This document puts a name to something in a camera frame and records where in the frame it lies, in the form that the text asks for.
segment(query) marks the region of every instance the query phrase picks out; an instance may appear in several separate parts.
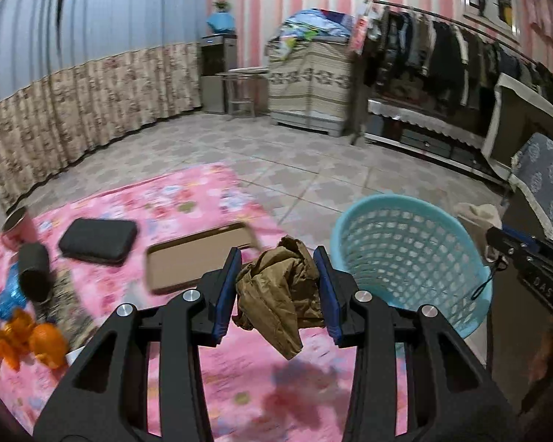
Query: black speaker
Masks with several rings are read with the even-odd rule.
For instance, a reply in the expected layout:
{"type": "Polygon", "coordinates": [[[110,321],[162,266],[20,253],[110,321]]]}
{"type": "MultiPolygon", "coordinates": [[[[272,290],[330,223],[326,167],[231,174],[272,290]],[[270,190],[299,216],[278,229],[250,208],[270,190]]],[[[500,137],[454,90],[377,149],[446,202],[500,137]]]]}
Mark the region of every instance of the black speaker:
{"type": "Polygon", "coordinates": [[[23,244],[19,249],[18,269],[22,294],[32,302],[47,301],[53,289],[47,248],[41,243],[23,244]]]}

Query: floral curtain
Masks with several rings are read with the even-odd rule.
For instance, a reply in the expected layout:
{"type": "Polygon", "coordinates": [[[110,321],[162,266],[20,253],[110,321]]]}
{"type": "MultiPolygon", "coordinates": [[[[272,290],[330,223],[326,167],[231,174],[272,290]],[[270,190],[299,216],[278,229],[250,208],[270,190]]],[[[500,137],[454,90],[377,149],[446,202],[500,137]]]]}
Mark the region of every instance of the floral curtain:
{"type": "Polygon", "coordinates": [[[0,101],[4,209],[87,151],[201,105],[198,46],[126,52],[57,71],[0,101]]]}

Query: laundry basket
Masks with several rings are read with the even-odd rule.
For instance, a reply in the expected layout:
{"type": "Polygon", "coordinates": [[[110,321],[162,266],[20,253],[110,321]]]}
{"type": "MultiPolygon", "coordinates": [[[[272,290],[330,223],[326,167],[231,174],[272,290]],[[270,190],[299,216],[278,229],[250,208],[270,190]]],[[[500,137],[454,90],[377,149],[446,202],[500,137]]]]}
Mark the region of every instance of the laundry basket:
{"type": "Polygon", "coordinates": [[[376,194],[355,203],[336,222],[334,268],[390,306],[416,311],[435,305],[462,338],[484,320],[492,298],[490,276],[473,241],[442,209],[409,196],[376,194]]]}

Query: silver screw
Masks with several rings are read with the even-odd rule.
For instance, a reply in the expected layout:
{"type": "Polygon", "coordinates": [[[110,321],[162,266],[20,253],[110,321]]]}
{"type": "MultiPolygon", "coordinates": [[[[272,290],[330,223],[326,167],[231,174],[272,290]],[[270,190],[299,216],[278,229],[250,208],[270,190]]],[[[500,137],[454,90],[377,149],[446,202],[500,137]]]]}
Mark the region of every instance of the silver screw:
{"type": "Polygon", "coordinates": [[[128,316],[131,312],[133,312],[133,306],[131,304],[121,304],[116,309],[116,314],[121,317],[128,316]]]}
{"type": "Polygon", "coordinates": [[[188,291],[184,291],[182,293],[182,298],[188,302],[194,302],[198,300],[200,297],[201,297],[201,293],[196,289],[189,289],[188,291]]]}
{"type": "Polygon", "coordinates": [[[369,302],[373,299],[373,295],[369,291],[357,291],[354,293],[354,298],[359,302],[369,302]]]}
{"type": "Polygon", "coordinates": [[[430,306],[430,305],[427,305],[427,306],[424,306],[422,308],[422,313],[427,317],[427,318],[435,318],[438,316],[438,309],[435,308],[434,306],[430,306]]]}

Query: brown tray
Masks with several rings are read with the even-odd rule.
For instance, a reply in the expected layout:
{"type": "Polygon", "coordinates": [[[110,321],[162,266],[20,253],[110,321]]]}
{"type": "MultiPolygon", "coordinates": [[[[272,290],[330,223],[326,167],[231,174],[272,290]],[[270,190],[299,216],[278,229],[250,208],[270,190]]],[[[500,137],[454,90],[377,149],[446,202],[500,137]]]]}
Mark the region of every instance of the brown tray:
{"type": "Polygon", "coordinates": [[[157,295],[191,288],[206,272],[221,269],[231,248],[260,250],[248,224],[235,222],[150,246],[146,287],[157,295]]]}

